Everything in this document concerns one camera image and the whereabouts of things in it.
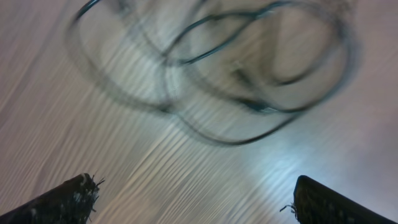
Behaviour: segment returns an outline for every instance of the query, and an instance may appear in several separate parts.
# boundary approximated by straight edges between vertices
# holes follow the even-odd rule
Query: black cable
[[[100,0],[91,0],[87,4],[85,4],[76,14],[76,17],[74,18],[69,32],[78,32],[78,22],[81,19],[81,17],[89,11],[96,3],[98,3]],[[206,0],[200,0],[200,4],[203,4]],[[282,108],[281,106],[277,105],[274,102],[271,102],[270,99],[267,99],[265,94],[261,91],[261,89],[256,86],[256,84],[251,81],[251,79],[244,73],[244,70],[238,70],[239,76],[243,79],[243,82],[245,85],[248,85],[251,87],[251,89],[255,89],[256,95],[258,95],[259,99],[256,100],[251,100],[251,99],[245,99],[245,98],[240,98],[237,96],[226,96],[225,93],[222,93],[221,90],[218,90],[215,86],[212,86],[210,83],[208,83],[203,77],[200,77],[200,79],[204,80],[204,83],[207,85],[207,88],[211,88],[213,93],[220,94],[221,97],[227,97],[229,100],[239,103],[240,105],[244,105],[248,108],[250,108],[253,111],[257,112],[263,112],[265,110],[271,110],[273,112],[280,112],[280,113],[288,113],[291,114],[288,119],[285,121],[281,122],[278,124],[276,127],[272,128],[271,130],[268,130],[258,136],[255,136],[253,138],[248,138],[248,139],[242,139],[242,140],[232,140],[232,139],[223,139],[221,137],[218,137],[217,135],[210,133],[207,130],[203,130],[203,128],[197,124],[193,119],[190,118],[188,114],[181,114],[179,110],[177,110],[174,106],[174,102],[170,96],[170,91],[167,87],[167,79],[166,79],[166,67],[169,66],[182,66],[182,65],[191,65],[194,64],[195,62],[209,57],[210,55],[213,55],[220,50],[223,50],[227,45],[232,43],[237,36],[239,36],[244,29],[246,29],[248,26],[250,26],[254,21],[257,21],[259,19],[265,18],[267,16],[270,16],[271,13],[274,9],[280,8],[280,7],[285,7],[285,6],[290,6],[290,7],[298,7],[303,10],[306,10],[310,13],[315,14],[318,16],[319,19],[321,19],[323,22],[329,23],[335,31],[335,36],[336,38],[340,41],[341,45],[344,47],[346,51],[345,55],[345,64],[344,68],[342,71],[342,74],[339,78],[339,80],[335,83],[335,85],[328,90],[322,97],[317,98],[316,100],[313,100],[303,106],[300,106],[298,108]],[[200,55],[197,55],[195,57],[191,58],[171,58],[169,55],[171,52],[174,50],[174,48],[181,42],[181,40],[194,28],[209,22],[209,21],[218,21],[221,19],[229,18],[229,17],[236,17],[239,19],[244,19],[246,22],[238,27],[235,32],[230,35],[226,40],[224,40],[222,43],[217,45],[211,50],[208,50]],[[277,78],[274,74],[271,74],[271,78],[273,81],[274,85],[277,86],[282,86],[282,85],[290,85],[293,83],[296,83],[303,78],[307,77],[311,73],[313,73],[315,70],[319,69],[321,65],[325,63],[325,60],[331,55],[331,51],[336,48],[335,43],[330,44],[326,50],[324,51],[324,54],[322,54],[321,57],[318,57],[318,59],[313,62],[308,68],[306,68],[302,73],[299,73],[298,75],[294,76],[291,79],[288,80],[281,80]],[[256,11],[231,11],[231,12],[225,12],[222,14],[218,15],[210,15],[206,16],[203,19],[200,19],[199,21],[194,22],[193,24],[187,26],[186,28],[179,33],[179,35],[174,39],[174,41],[171,43],[170,47],[167,48],[164,52],[161,52],[161,58],[163,60],[162,66],[164,67],[164,71],[162,72],[162,77],[160,79],[160,84],[162,85],[162,88],[164,89],[164,93],[166,96],[166,100],[163,103],[160,103],[158,105],[155,104],[145,104],[141,102],[143,105],[146,107],[150,107],[156,110],[159,110],[164,113],[169,113],[169,114],[175,114],[177,117],[180,119],[180,121],[186,125],[188,128],[190,128],[193,132],[197,133],[199,136],[203,137],[204,139],[207,139],[212,142],[217,142],[220,144],[226,144],[226,145],[232,145],[232,146],[237,146],[237,145],[242,145],[242,144],[249,144],[254,141],[258,141],[260,139],[263,139],[270,134],[278,131],[279,129],[283,128],[287,124],[291,123],[293,120],[297,119],[301,115],[303,115],[306,111],[308,111],[310,108],[313,108],[314,106],[318,105],[321,102],[326,101],[330,97],[332,97],[338,90],[340,90],[343,86],[345,86],[348,81],[350,80],[352,74],[354,73],[354,69],[356,68],[356,60],[357,60],[357,46],[356,42],[354,40],[354,34],[353,31],[349,28],[348,24],[341,19],[338,15],[333,14],[329,11],[327,11],[324,7],[322,7],[319,4],[315,4],[312,2],[303,2],[303,1],[275,1],[267,6],[256,10]],[[94,63],[92,60],[89,58],[86,58],[86,60],[90,63],[90,67],[93,68],[95,67]],[[127,97],[127,104],[132,105],[133,100]]]

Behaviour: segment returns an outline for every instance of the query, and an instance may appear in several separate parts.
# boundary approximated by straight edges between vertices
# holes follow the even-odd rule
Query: tangled wire
[[[79,22],[83,15],[87,11],[89,11],[95,4],[99,3],[100,0],[91,0],[87,4],[85,4],[73,18],[72,23],[69,26],[67,32],[66,42],[69,43],[69,46],[73,45],[72,43],[78,43],[79,46],[76,48],[69,48],[70,53],[72,55],[72,59],[77,63],[77,65],[82,69],[82,72],[86,73],[93,73],[95,74],[96,83],[102,89],[109,91],[109,90],[116,90],[116,95],[111,97],[114,100],[122,103],[124,105],[129,106],[144,106],[146,108],[155,109],[157,111],[161,111],[167,114],[173,114],[179,118],[179,120],[189,127],[192,131],[196,134],[201,136],[204,139],[207,139],[211,142],[215,142],[218,144],[230,145],[230,146],[238,146],[243,144],[249,144],[260,139],[264,139],[267,136],[271,135],[272,133],[278,131],[279,129],[283,128],[287,124],[291,123],[292,121],[296,120],[297,118],[301,117],[305,114],[308,110],[313,108],[316,105],[328,100],[331,98],[336,92],[341,90],[349,80],[351,80],[352,74],[354,73],[354,69],[356,68],[357,62],[357,52],[358,46],[356,45],[356,40],[354,38],[353,30],[349,27],[348,23],[344,21],[338,14],[333,13],[323,7],[321,4],[317,4],[314,2],[306,2],[306,1],[295,1],[295,0],[286,0],[286,1],[274,1],[258,10],[254,11],[229,11],[223,12],[221,14],[214,14],[206,16],[199,21],[194,22],[193,24],[184,28],[181,33],[177,35],[176,38],[172,41],[169,47],[163,51],[159,52],[159,56],[164,67],[163,69],[163,77],[160,79],[159,85],[162,89],[165,100],[159,104],[154,103],[147,103],[143,101],[137,101],[131,95],[126,93],[123,90],[120,90],[117,84],[110,79],[106,74],[102,72],[99,68],[97,68],[96,64],[88,54],[83,50],[83,44],[80,40],[79,35]],[[192,119],[188,114],[181,113],[177,107],[175,106],[175,102],[173,101],[172,97],[170,96],[170,88],[167,84],[167,79],[165,78],[166,69],[168,67],[182,67],[186,65],[194,64],[206,57],[209,57],[220,50],[223,50],[226,46],[230,43],[234,42],[237,37],[246,29],[248,28],[253,22],[258,21],[260,19],[266,19],[272,15],[272,11],[277,8],[282,7],[296,7],[306,12],[309,12],[315,15],[319,20],[328,24],[333,29],[333,36],[338,40],[338,42],[343,46],[345,51],[345,62],[343,65],[342,73],[336,83],[321,97],[316,98],[309,103],[306,103],[302,106],[296,108],[284,108],[276,103],[268,100],[268,97],[265,93],[258,87],[255,81],[253,81],[249,76],[247,76],[246,71],[242,67],[237,67],[234,71],[239,79],[247,86],[248,89],[254,91],[259,97],[258,99],[250,99],[250,98],[243,98],[239,96],[233,96],[228,94],[221,94],[222,91],[219,90],[217,87],[213,86],[209,81],[207,81],[204,77],[199,77],[201,81],[204,82],[205,86],[210,90],[210,93],[214,93],[214,95],[219,95],[226,100],[233,101],[237,104],[244,105],[251,111],[255,111],[258,113],[264,114],[273,114],[273,113],[283,113],[289,114],[289,117],[285,119],[283,122],[279,123],[277,126],[273,127],[270,130],[265,131],[262,134],[257,136],[248,138],[248,139],[226,139],[219,137],[216,134],[210,133],[208,130],[203,129],[200,124],[198,124],[194,119]],[[226,38],[222,43],[217,45],[216,47],[203,52],[194,57],[190,58],[175,58],[171,57],[170,54],[173,50],[178,46],[182,39],[190,33],[193,29],[197,28],[200,25],[203,25],[210,21],[220,21],[226,18],[235,18],[241,19],[243,21],[242,25],[240,25],[228,38]],[[307,78],[309,75],[313,74],[317,71],[322,65],[325,64],[329,56],[331,55],[332,51],[336,49],[336,43],[332,42],[326,50],[322,53],[321,57],[318,57],[310,66],[308,66],[303,72],[296,74],[293,78],[289,79],[281,79],[274,74],[271,74],[271,81],[274,86],[286,86],[291,85],[293,83],[297,83],[304,78]]]

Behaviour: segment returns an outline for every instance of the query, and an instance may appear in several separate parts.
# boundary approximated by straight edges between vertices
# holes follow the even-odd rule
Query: wood grain
[[[160,48],[170,43],[180,28],[176,21],[194,3],[153,0],[140,5],[141,16],[151,24],[148,32],[156,35]],[[85,77],[64,39],[70,18],[83,4],[0,2],[0,213],[89,172],[106,179],[93,223],[295,223],[291,213],[279,209],[292,201],[296,178],[304,174],[398,221],[397,1],[358,1],[352,20],[363,47],[362,63],[350,86],[269,138],[240,147],[209,144],[173,116],[121,105]],[[225,0],[206,10],[261,4]],[[265,46],[276,43],[265,55],[259,55],[251,42],[258,37],[253,28],[241,39],[243,46],[198,68],[206,71],[224,63],[220,71],[225,72],[226,58],[237,57],[243,48],[249,51],[242,54],[247,63],[258,66],[254,74],[270,70],[269,55],[276,52],[286,56],[275,63],[291,62],[292,67],[282,71],[293,70],[294,55],[316,31],[295,33],[289,27],[292,16],[286,11],[275,19],[278,42],[275,34],[265,33]],[[84,18],[81,37],[121,88],[157,102],[157,64],[146,53],[142,37],[131,36],[136,33],[133,22],[101,2]],[[312,24],[299,22],[295,26]],[[272,28],[274,23],[258,24],[262,25]],[[200,35],[209,36],[211,26],[206,27],[209,33]],[[301,49],[284,52],[286,41],[291,46],[299,43]],[[262,58],[265,68],[257,64]],[[253,115],[217,100],[191,85],[184,71],[174,72],[182,77],[178,87],[185,95],[179,96],[186,111],[217,134],[245,138],[281,119]],[[213,77],[215,83],[217,78],[228,79],[221,72]]]

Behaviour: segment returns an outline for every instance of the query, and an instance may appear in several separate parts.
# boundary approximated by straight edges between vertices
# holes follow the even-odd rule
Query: cable
[[[76,34],[78,33],[78,23],[81,19],[81,17],[89,11],[95,4],[97,4],[100,0],[91,0],[90,2],[86,3],[76,14],[75,18],[73,19],[68,33],[66,41],[69,40],[69,38],[76,38]],[[201,5],[206,2],[207,0],[200,0],[199,4],[197,5],[198,7],[201,7]],[[200,75],[196,74],[201,82],[205,84],[204,88],[209,88],[211,91],[210,93],[217,95],[221,98],[226,98],[227,100],[233,101],[237,104],[244,105],[247,108],[249,108],[252,111],[256,111],[259,113],[287,113],[290,114],[290,117],[287,118],[285,121],[281,122],[278,124],[276,127],[272,128],[271,130],[268,130],[258,136],[248,138],[248,139],[241,139],[241,140],[234,140],[234,139],[225,139],[222,137],[219,137],[213,133],[210,133],[208,130],[204,130],[200,124],[198,124],[194,119],[191,118],[189,114],[183,114],[181,113],[174,105],[174,101],[172,100],[172,97],[170,96],[170,90],[168,88],[167,84],[167,79],[166,79],[166,74],[167,74],[167,67],[181,67],[184,65],[194,65],[195,62],[198,62],[206,57],[209,57],[210,55],[213,55],[220,50],[223,50],[226,46],[228,46],[230,43],[232,43],[236,38],[246,29],[248,28],[254,21],[257,21],[259,19],[267,18],[272,15],[272,12],[274,9],[281,8],[281,7],[297,7],[299,9],[303,9],[304,11],[307,11],[309,13],[312,13],[316,15],[320,20],[322,20],[325,23],[328,23],[329,25],[332,26],[332,28],[335,31],[335,37],[338,39],[340,44],[343,46],[345,49],[345,64],[343,67],[342,74],[338,81],[335,83],[335,85],[329,89],[326,93],[324,93],[321,97],[303,105],[299,106],[298,108],[283,108],[280,105],[276,104],[275,102],[272,102],[266,94],[256,85],[256,82],[252,81],[250,77],[246,74],[244,69],[238,68],[235,70],[237,76],[239,79],[250,89],[253,90],[255,95],[257,96],[256,100],[252,99],[246,99],[246,98],[241,98],[238,96],[231,96],[228,95],[227,93],[223,93],[223,91],[217,89],[215,86],[213,86],[211,83],[209,83],[207,80],[205,80],[204,77],[201,77]],[[202,54],[199,54],[194,57],[190,58],[172,58],[169,57],[169,55],[173,52],[173,50],[176,48],[178,44],[180,44],[181,40],[189,33],[191,32],[194,28],[203,25],[207,22],[210,21],[219,21],[222,19],[226,19],[229,17],[233,18],[238,18],[245,20],[245,22],[238,27],[233,34],[231,34],[227,39],[225,39],[222,43],[214,47],[213,49],[210,49],[206,52],[203,52]],[[99,70],[96,68],[95,63],[93,60],[91,60],[83,50],[82,50],[82,44],[80,37],[78,37],[78,41],[80,43],[79,50],[81,51],[81,54],[86,57],[86,61],[89,64],[89,68],[94,70],[95,73],[99,73],[100,77],[104,79],[104,82],[111,82],[108,78],[105,77],[103,74],[102,70]],[[151,47],[155,47],[153,42],[151,40],[147,40],[149,45]],[[336,42],[332,42],[321,54],[321,56],[318,57],[308,68],[306,68],[303,72],[298,73],[296,76],[293,78],[287,79],[287,80],[282,80],[278,78],[276,75],[271,74],[271,81],[275,86],[284,86],[284,85],[291,85],[293,83],[297,83],[300,80],[303,80],[310,74],[312,74],[314,71],[318,70],[324,63],[325,61],[330,57],[332,54],[332,50],[336,48]],[[159,103],[158,105],[156,104],[148,104],[145,102],[139,102],[141,105],[146,106],[147,108],[152,108],[157,111],[161,111],[163,113],[168,113],[168,114],[174,114],[176,115],[179,120],[190,130],[192,130],[194,133],[197,135],[201,136],[203,139],[206,139],[211,142],[219,143],[219,144],[225,144],[225,145],[230,145],[230,146],[238,146],[238,145],[243,145],[243,144],[249,144],[255,141],[258,141],[260,139],[264,139],[265,137],[273,134],[274,132],[280,130],[287,124],[291,123],[292,121],[296,120],[305,112],[307,112],[309,109],[313,108],[314,106],[328,100],[330,97],[332,97],[335,93],[337,93],[342,87],[348,84],[348,82],[352,78],[352,74],[354,73],[354,69],[356,68],[356,62],[358,60],[358,46],[356,45],[356,41],[354,38],[354,34],[352,29],[350,29],[349,25],[341,19],[339,16],[337,16],[334,13],[329,12],[326,10],[324,7],[322,7],[319,4],[313,3],[313,2],[304,2],[304,1],[295,1],[295,0],[287,0],[287,1],[275,1],[272,2],[265,7],[262,7],[256,11],[229,11],[229,12],[224,12],[221,14],[216,14],[216,15],[209,15],[206,16],[199,21],[196,21],[189,26],[186,26],[179,35],[172,41],[170,46],[164,51],[164,52],[159,52],[160,53],[160,58],[162,59],[161,66],[163,66],[163,72],[160,81],[161,88],[164,91],[165,98],[166,100],[164,102]],[[78,57],[73,57],[75,61],[77,60],[78,64],[81,64],[80,61],[78,60]],[[123,92],[122,90],[118,91],[124,96],[125,101],[122,100],[122,103],[127,104],[127,105],[133,105],[134,103],[137,102],[137,100],[133,99],[131,96],[128,96],[127,93]]]

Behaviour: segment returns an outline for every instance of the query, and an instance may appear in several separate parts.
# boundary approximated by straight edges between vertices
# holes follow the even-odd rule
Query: coiled cable
[[[72,23],[70,24],[67,39],[66,41],[69,40],[69,38],[76,38],[76,35],[78,34],[78,23],[81,19],[81,17],[89,11],[95,4],[97,4],[100,0],[91,0],[90,2],[86,3],[76,14],[76,16],[73,18]],[[278,112],[278,113],[287,113],[290,114],[290,117],[278,124],[276,127],[259,134],[257,136],[254,136],[252,138],[248,139],[240,139],[240,140],[234,140],[234,139],[225,139],[222,137],[217,136],[216,134],[210,133],[208,130],[203,129],[200,124],[198,124],[194,119],[189,116],[189,114],[183,114],[179,112],[174,107],[174,102],[170,96],[170,90],[167,87],[167,79],[165,77],[167,71],[167,67],[181,67],[184,65],[193,65],[195,62],[198,62],[206,57],[209,57],[210,55],[213,55],[220,50],[223,50],[227,45],[232,43],[233,41],[236,40],[236,38],[247,28],[249,27],[254,21],[257,21],[259,19],[266,18],[268,16],[271,16],[271,13],[274,9],[280,8],[280,7],[285,7],[285,6],[290,6],[290,7],[297,7],[299,9],[303,9],[307,12],[310,12],[314,15],[316,15],[320,20],[323,22],[329,24],[335,33],[335,37],[338,39],[339,43],[343,46],[345,50],[345,63],[343,65],[343,70],[342,74],[337,80],[337,82],[333,85],[332,88],[330,88],[326,93],[322,95],[322,97],[317,98],[303,106],[299,106],[298,108],[283,108],[279,105],[277,105],[274,102],[271,102],[271,100],[268,100],[267,97],[264,95],[264,93],[259,89],[258,86],[254,82],[248,78],[248,76],[245,74],[244,70],[242,69],[237,69],[236,72],[238,76],[241,77],[243,82],[250,86],[252,89],[256,90],[258,95],[260,96],[259,100],[251,100],[251,99],[245,99],[241,98],[238,96],[226,96],[225,93],[222,93],[221,90],[217,89],[215,86],[213,86],[211,83],[205,80],[204,77],[199,77],[200,80],[202,80],[207,88],[211,90],[212,93],[219,93],[220,95],[226,96],[229,100],[239,103],[241,105],[244,105],[248,107],[250,110],[261,112],[261,111],[271,111],[272,113]],[[203,25],[207,22],[210,21],[219,21],[222,19],[226,19],[229,17],[235,17],[238,19],[245,20],[245,22],[238,27],[233,34],[231,34],[227,39],[225,39],[222,43],[217,45],[216,47],[212,48],[211,50],[208,50],[206,52],[203,52],[200,55],[197,55],[195,57],[190,57],[190,58],[173,58],[170,57],[169,55],[171,52],[176,48],[176,46],[181,42],[181,40],[189,33],[191,32],[194,28]],[[283,86],[283,85],[290,85],[293,83],[297,83],[300,80],[306,78],[310,74],[312,74],[314,71],[318,70],[321,65],[325,63],[325,60],[331,55],[331,52],[335,48],[335,45],[331,44],[328,48],[326,48],[325,53],[322,54],[321,57],[318,57],[315,62],[313,62],[308,68],[306,68],[303,72],[295,75],[293,78],[283,80],[278,78],[276,75],[271,74],[271,80],[272,83],[275,86]],[[117,89],[117,85],[112,82],[112,80],[107,77],[105,74],[101,73],[101,70],[96,68],[95,63],[89,58],[88,54],[84,52],[83,47],[80,47],[80,55],[76,56],[76,52],[70,51],[74,55],[72,58],[77,62],[77,64],[82,64],[82,61],[85,61],[86,67],[90,69],[93,69],[95,73],[98,75],[100,79],[106,80],[106,85],[102,85],[101,87],[103,88],[110,88],[110,89]],[[162,72],[162,78],[160,79],[160,84],[162,86],[162,89],[165,94],[165,101],[160,103],[160,104],[151,104],[143,101],[137,101],[135,98],[130,96],[128,93],[118,90],[116,91],[116,94],[121,95],[122,97],[118,97],[118,100],[120,103],[124,103],[127,105],[132,105],[134,104],[141,104],[142,106],[145,106],[147,108],[155,108],[158,111],[168,113],[168,114],[174,114],[179,118],[179,120],[189,127],[193,132],[198,134],[204,139],[207,139],[211,142],[215,142],[218,144],[224,144],[224,145],[230,145],[230,146],[238,146],[238,145],[243,145],[243,144],[249,144],[255,141],[258,141],[260,139],[264,139],[265,137],[271,135],[272,133],[280,130],[287,124],[291,123],[295,119],[299,118],[305,112],[307,112],[309,109],[313,108],[314,106],[328,100],[330,97],[332,97],[336,92],[338,92],[342,87],[344,87],[348,81],[351,80],[352,74],[354,73],[354,69],[356,68],[356,62],[357,62],[357,49],[358,46],[356,45],[356,40],[354,38],[354,34],[352,29],[350,29],[349,25],[339,16],[336,14],[329,12],[326,10],[324,7],[322,7],[319,4],[313,3],[313,2],[304,2],[304,1],[295,1],[295,0],[287,0],[287,1],[275,1],[272,2],[265,7],[262,7],[258,10],[255,11],[229,11],[229,12],[224,12],[221,14],[217,15],[210,15],[206,16],[199,21],[196,21],[192,23],[191,25],[187,26],[186,28],[179,33],[179,35],[172,41],[170,46],[164,51],[161,52],[161,59],[162,59],[162,66],[163,66],[163,72]]]

